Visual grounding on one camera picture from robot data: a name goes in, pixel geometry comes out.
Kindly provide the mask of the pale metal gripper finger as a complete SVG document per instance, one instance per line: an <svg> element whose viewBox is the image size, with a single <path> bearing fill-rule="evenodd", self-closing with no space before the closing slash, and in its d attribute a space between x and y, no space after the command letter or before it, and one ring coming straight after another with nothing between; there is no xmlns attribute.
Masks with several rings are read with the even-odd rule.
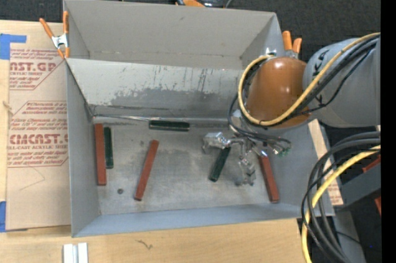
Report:
<svg viewBox="0 0 396 263"><path fill-rule="evenodd" d="M204 153L208 153L210 148L225 149L231 145L228 138L224 136L222 132L210 132L203 136L202 150Z"/></svg>
<svg viewBox="0 0 396 263"><path fill-rule="evenodd" d="M238 186L242 186L244 184L253 186L256 180L256 169L253 163L247 157L240 156L238 166L241 174L237 179L236 184Z"/></svg>

